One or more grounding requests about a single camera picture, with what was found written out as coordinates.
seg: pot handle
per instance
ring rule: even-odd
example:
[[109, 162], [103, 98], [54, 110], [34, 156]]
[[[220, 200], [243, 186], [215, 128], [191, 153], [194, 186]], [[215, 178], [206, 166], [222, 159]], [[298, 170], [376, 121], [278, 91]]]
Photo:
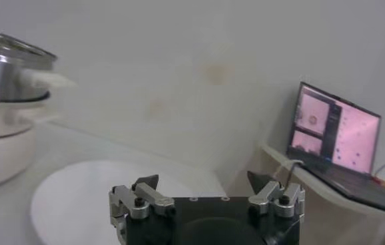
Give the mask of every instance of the pot handle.
[[55, 120], [59, 117], [59, 113], [46, 106], [30, 109], [19, 109], [13, 113], [14, 121], [20, 123], [45, 123], [47, 121]]
[[35, 89], [74, 87], [76, 85], [72, 80], [58, 73], [35, 69], [22, 69], [19, 73], [19, 81], [21, 84]]

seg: stainless steel pot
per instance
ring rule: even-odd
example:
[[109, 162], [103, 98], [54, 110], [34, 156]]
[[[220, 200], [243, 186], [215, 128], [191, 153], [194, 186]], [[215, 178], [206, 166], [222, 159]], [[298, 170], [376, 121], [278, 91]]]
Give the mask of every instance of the stainless steel pot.
[[0, 33], [0, 102], [42, 100], [48, 87], [34, 86], [31, 79], [23, 78], [31, 78], [33, 73], [36, 85], [37, 77], [53, 79], [56, 75], [49, 71], [56, 59], [47, 51]]

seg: white plate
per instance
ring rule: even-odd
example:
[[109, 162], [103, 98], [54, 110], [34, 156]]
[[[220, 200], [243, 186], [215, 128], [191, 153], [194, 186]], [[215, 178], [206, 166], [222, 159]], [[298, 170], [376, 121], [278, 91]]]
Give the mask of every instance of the white plate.
[[194, 196], [165, 173], [133, 163], [82, 162], [53, 173], [36, 189], [30, 210], [33, 226], [46, 245], [119, 245], [110, 224], [108, 192], [152, 174], [159, 174], [157, 190], [165, 196]]

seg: metal bracket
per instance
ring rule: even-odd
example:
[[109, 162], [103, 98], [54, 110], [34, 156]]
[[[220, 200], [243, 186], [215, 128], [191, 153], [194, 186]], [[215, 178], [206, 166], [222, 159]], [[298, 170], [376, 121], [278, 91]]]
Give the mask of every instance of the metal bracket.
[[274, 209], [279, 217], [290, 218], [298, 214], [302, 221], [305, 213], [305, 190], [299, 184], [290, 184], [283, 196], [274, 202]]
[[149, 203], [139, 199], [126, 186], [116, 186], [109, 193], [110, 215], [118, 218], [128, 214], [132, 219], [144, 219], [149, 215]]
[[248, 198], [251, 206], [258, 210], [258, 214], [268, 213], [268, 207], [272, 199], [277, 199], [282, 196], [284, 188], [277, 181], [270, 181], [260, 192]]
[[154, 207], [156, 214], [167, 217], [175, 215], [175, 200], [163, 196], [148, 184], [138, 183], [135, 187], [135, 194], [149, 202]]

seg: black screw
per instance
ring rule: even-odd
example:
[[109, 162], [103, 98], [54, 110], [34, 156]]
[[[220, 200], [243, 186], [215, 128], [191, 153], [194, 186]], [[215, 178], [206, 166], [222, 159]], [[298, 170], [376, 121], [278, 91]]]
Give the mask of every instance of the black screw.
[[286, 206], [290, 202], [290, 198], [288, 196], [281, 196], [280, 199], [278, 199], [278, 202], [280, 205]]
[[141, 207], [141, 206], [144, 206], [145, 204], [145, 200], [141, 197], [137, 197], [135, 198], [135, 207]]

